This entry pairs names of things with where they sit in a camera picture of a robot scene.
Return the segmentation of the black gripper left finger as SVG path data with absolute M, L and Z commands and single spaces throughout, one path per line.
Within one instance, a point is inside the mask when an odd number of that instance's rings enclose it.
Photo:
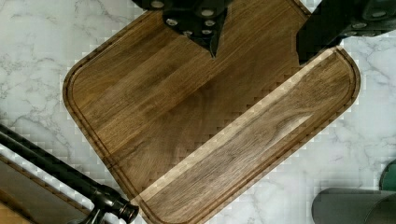
M 132 0 L 163 13 L 163 23 L 206 49 L 215 58 L 228 6 L 233 0 Z

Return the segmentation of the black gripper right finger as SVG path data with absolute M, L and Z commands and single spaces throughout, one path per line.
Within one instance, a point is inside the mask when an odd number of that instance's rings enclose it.
M 299 64 L 351 36 L 395 30 L 396 0 L 321 0 L 296 36 Z

